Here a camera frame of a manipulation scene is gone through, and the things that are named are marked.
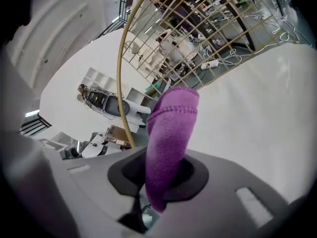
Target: white wall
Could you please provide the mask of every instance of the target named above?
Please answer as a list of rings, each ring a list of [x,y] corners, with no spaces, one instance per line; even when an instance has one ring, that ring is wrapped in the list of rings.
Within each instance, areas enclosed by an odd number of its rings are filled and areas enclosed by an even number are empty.
[[[33,0],[7,52],[37,98],[60,66],[106,28],[104,0]]]
[[[232,160],[289,202],[317,171],[316,50],[284,44],[199,90],[188,148]]]

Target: white floor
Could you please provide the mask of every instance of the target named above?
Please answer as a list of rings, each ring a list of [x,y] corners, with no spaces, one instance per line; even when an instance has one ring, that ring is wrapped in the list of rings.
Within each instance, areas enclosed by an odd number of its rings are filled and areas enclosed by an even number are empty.
[[[317,167],[316,57],[284,44],[199,90],[188,148],[232,160],[292,202]]]

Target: wire cage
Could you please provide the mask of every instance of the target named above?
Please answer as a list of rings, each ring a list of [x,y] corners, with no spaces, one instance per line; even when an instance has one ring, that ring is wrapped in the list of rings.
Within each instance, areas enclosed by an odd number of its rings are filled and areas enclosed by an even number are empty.
[[[121,63],[127,61],[160,96],[177,85],[200,88],[241,63],[300,34],[281,10],[286,0],[139,0],[123,31],[117,63],[119,109],[123,113]],[[281,27],[287,23],[292,33]]]

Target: white shelf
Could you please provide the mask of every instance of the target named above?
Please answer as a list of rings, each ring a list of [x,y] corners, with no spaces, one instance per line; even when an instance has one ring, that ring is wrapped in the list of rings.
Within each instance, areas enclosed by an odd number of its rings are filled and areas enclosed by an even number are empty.
[[[106,76],[103,75],[101,72],[98,72],[96,78],[95,78],[95,81],[98,82],[98,83],[101,83],[101,81],[103,80],[103,78],[105,78]]]
[[[102,86],[102,88],[106,91],[109,91],[109,92],[112,92],[112,93],[116,93],[116,81],[109,77],[106,81],[106,83]]]
[[[127,86],[127,85],[122,86],[122,94],[123,94],[124,98],[127,98],[131,89],[132,89],[132,87],[130,87],[130,86]]]
[[[87,71],[85,77],[93,79],[95,73],[96,73],[95,69],[89,68],[89,70]]]
[[[100,87],[103,88],[104,90],[105,90],[105,85],[106,85],[108,79],[109,79],[109,77],[104,76],[104,77],[101,79],[101,81],[100,81]]]
[[[92,88],[97,88],[99,86],[99,84],[97,82],[93,82],[90,87]]]
[[[90,84],[90,78],[84,77],[83,80],[81,81],[82,84],[84,85],[89,85]]]
[[[144,95],[134,88],[131,88],[126,99],[140,105],[144,99]]]

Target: power strip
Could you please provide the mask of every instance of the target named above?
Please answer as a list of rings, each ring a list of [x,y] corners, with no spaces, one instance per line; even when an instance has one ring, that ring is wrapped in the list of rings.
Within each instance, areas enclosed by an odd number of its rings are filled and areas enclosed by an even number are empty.
[[[210,68],[217,67],[218,65],[219,65],[218,60],[212,60],[212,61],[203,63],[201,69],[210,69]]]

